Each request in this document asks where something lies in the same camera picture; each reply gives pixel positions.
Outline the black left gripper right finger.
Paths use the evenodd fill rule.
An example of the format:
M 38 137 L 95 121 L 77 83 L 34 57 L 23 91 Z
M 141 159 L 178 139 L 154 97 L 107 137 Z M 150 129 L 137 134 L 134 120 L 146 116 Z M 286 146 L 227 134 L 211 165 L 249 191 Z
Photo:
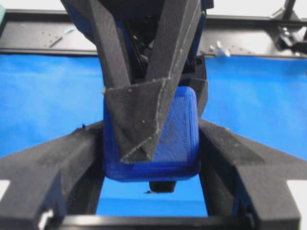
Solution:
M 307 162 L 199 122 L 200 180 L 210 216 L 240 218 L 240 229 L 307 227 Z

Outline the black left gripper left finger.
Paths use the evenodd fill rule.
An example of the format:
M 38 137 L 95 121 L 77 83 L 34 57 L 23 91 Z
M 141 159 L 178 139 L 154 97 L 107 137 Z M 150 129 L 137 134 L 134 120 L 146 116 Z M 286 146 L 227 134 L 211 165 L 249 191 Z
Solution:
M 0 160 L 0 227 L 42 230 L 66 215 L 94 214 L 103 185 L 103 122 Z

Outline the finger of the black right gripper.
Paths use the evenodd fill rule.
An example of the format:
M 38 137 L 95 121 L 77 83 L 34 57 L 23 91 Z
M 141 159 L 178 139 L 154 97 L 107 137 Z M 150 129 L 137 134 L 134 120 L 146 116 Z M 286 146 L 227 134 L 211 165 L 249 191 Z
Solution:
M 104 93 L 129 87 L 133 82 L 133 69 L 127 51 L 123 23 L 99 1 L 89 1 L 94 40 L 103 77 Z
M 204 14 L 202 0 L 165 0 L 144 79 L 106 90 L 122 163 L 153 159 L 183 72 L 196 68 Z

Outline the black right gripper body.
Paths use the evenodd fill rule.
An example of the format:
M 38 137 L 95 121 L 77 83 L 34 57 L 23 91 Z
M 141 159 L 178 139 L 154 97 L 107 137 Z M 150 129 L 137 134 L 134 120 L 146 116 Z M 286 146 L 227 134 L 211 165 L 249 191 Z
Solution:
M 116 20 L 123 23 L 127 51 L 133 69 L 133 79 L 144 79 L 153 48 L 158 16 L 161 13 L 164 0 L 100 0 L 100 2 L 113 14 Z M 205 14 L 202 31 L 206 11 L 213 8 L 213 1 L 204 0 L 204 2 Z M 64 0 L 62 4 L 76 28 L 95 44 L 89 0 Z M 205 79 L 207 77 L 204 58 L 196 54 L 195 61 L 195 70 L 184 71 L 181 79 Z

